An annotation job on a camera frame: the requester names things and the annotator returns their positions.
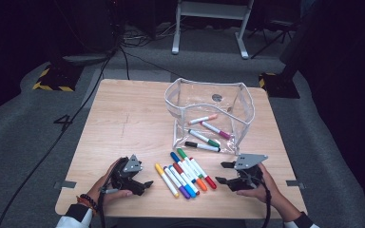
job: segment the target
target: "gray floor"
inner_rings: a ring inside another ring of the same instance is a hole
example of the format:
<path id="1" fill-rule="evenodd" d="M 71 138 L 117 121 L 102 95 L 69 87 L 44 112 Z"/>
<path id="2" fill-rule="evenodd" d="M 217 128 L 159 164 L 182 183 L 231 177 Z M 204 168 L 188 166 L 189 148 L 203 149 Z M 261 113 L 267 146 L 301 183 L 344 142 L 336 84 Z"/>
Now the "gray floor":
<path id="1" fill-rule="evenodd" d="M 188 30 L 182 34 L 178 55 L 171 54 L 172 37 L 144 47 L 125 47 L 130 54 L 127 55 L 130 72 L 147 71 L 139 76 L 147 81 L 173 82 L 184 77 L 199 82 L 243 82 L 256 87 L 260 73 L 281 72 L 284 65 L 279 54 L 285 44 L 275 43 L 256 59 L 242 60 L 233 38 L 235 30 Z M 261 33 L 244 39 L 244 43 L 250 53 L 264 45 Z M 16 189 L 61 133 L 61 125 L 53 121 L 65 114 L 75 114 L 91 91 L 91 81 L 100 68 L 100 65 L 85 67 L 75 92 L 32 90 L 45 65 L 26 75 L 21 84 L 22 94 L 0 107 L 0 217 Z M 125 59 L 118 52 L 106 67 L 105 78 L 124 79 L 125 75 Z M 307 82 L 299 73 L 294 81 L 300 99 L 270 98 L 270 103 L 298 180 L 306 186 L 301 193 L 309 216 L 320 227 L 365 227 L 363 191 L 318 116 Z M 53 185 L 67 174 L 88 112 L 88 106 L 82 109 L 36 169 L 12 203 L 1 227 L 55 226 L 60 217 L 54 211 L 59 191 Z M 108 224 L 115 221 L 115 218 L 107 220 Z M 260 227 L 262 223 L 248 220 L 247 226 Z M 98 218 L 93 220 L 93 227 L 100 227 Z M 274 219 L 269 227 L 281 227 L 281 223 Z"/>

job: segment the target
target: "bracelet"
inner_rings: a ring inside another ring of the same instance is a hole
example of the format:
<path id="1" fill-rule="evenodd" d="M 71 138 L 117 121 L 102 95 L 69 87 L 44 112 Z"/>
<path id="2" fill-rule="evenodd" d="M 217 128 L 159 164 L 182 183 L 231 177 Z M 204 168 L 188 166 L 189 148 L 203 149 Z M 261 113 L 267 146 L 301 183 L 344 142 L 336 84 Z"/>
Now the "bracelet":
<path id="1" fill-rule="evenodd" d="M 82 194 L 80 197 L 76 197 L 76 199 L 78 202 L 88 205 L 88 207 L 93 211 L 93 216 L 99 212 L 97 203 L 87 194 Z"/>

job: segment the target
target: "pink marker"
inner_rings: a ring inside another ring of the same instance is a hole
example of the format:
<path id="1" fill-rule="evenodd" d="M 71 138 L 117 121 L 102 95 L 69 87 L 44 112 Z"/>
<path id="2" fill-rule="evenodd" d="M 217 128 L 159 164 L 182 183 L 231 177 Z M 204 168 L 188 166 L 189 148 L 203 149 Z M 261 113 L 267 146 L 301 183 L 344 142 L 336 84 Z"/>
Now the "pink marker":
<path id="1" fill-rule="evenodd" d="M 213 119 L 216 119 L 218 118 L 218 114 L 213 114 L 213 115 L 210 115 L 208 117 L 201 117 L 201 118 L 198 118 L 198 119 L 195 119 L 195 120 L 192 120 L 190 122 L 188 122 L 188 124 L 196 124 L 196 123 L 199 123 L 199 122 L 203 122 L 203 121 L 210 121 L 210 120 L 213 120 Z"/>
<path id="2" fill-rule="evenodd" d="M 223 132 L 221 130 L 219 130 L 218 128 L 216 128 L 215 126 L 207 123 L 207 122 L 201 122 L 202 126 L 206 126 L 206 128 L 215 131 L 216 133 L 218 133 L 220 136 L 224 137 L 226 140 L 230 140 L 230 135 L 227 134 L 226 132 Z"/>

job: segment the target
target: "metal stand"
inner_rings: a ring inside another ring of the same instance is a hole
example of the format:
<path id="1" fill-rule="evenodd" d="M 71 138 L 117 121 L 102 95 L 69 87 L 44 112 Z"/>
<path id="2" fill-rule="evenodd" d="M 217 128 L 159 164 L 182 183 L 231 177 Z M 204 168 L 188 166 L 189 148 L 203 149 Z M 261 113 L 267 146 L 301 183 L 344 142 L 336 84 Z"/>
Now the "metal stand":
<path id="1" fill-rule="evenodd" d="M 239 45 L 241 57 L 248 59 L 248 53 L 245 48 L 244 42 L 242 41 L 242 35 L 245 32 L 248 18 L 250 17 L 251 8 L 254 0 L 249 0 L 247 6 L 233 6 L 224 4 L 213 4 L 213 3 L 200 3 L 200 2 L 185 2 L 179 0 L 176 9 L 176 31 L 174 34 L 173 48 L 171 52 L 173 54 L 179 53 L 180 46 L 180 20 L 181 16 L 198 16 L 198 17 L 212 17 L 222 19 L 233 19 L 241 20 L 240 32 L 236 32 L 236 40 Z"/>

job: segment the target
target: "red marker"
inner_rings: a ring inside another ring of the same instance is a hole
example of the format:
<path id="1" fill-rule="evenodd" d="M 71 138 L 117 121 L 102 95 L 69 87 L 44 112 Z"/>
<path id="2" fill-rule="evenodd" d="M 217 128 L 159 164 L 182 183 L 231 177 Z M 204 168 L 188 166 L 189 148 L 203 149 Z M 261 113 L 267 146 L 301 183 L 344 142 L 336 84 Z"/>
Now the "red marker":
<path id="1" fill-rule="evenodd" d="M 216 184 L 212 181 L 212 179 L 210 179 L 209 176 L 206 175 L 206 173 L 203 171 L 203 169 L 197 164 L 197 162 L 194 160 L 194 158 L 190 158 L 189 160 L 191 160 L 191 163 L 194 164 L 195 168 L 198 169 L 198 171 L 200 171 L 200 173 L 203 175 L 203 177 L 205 178 L 206 182 L 209 183 L 210 187 L 213 189 L 216 189 Z"/>
<path id="2" fill-rule="evenodd" d="M 189 180 L 189 178 L 184 174 L 183 170 L 180 168 L 180 166 L 177 163 L 173 163 L 173 167 L 177 170 L 177 172 L 182 176 L 183 180 L 192 188 L 192 190 L 195 192 L 195 194 L 199 195 L 200 191 L 198 188 L 195 187 L 195 185 Z"/>

